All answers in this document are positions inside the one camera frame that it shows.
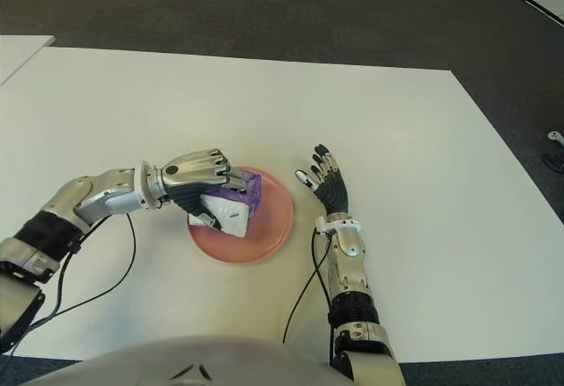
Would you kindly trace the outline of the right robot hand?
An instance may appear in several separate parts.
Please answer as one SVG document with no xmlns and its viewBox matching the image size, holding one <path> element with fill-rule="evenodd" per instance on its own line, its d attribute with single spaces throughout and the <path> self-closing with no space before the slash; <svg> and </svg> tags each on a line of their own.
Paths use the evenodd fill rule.
<svg viewBox="0 0 564 386">
<path fill-rule="evenodd" d="M 316 196 L 327 216 L 348 213 L 347 187 L 330 150 L 322 144 L 315 146 L 312 160 L 314 164 L 310 167 L 310 172 L 314 177 L 298 169 L 294 172 L 296 178 Z"/>
</svg>

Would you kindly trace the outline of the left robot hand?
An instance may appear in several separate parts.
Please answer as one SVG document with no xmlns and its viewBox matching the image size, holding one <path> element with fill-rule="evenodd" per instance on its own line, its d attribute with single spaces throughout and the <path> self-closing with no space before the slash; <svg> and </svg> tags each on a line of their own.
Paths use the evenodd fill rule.
<svg viewBox="0 0 564 386">
<path fill-rule="evenodd" d="M 154 198 L 174 202 L 215 230 L 221 229 L 219 218 L 204 207 L 200 197 L 217 189 L 246 189 L 242 171 L 233 167 L 218 148 L 170 160 L 148 172 L 146 180 Z"/>
</svg>

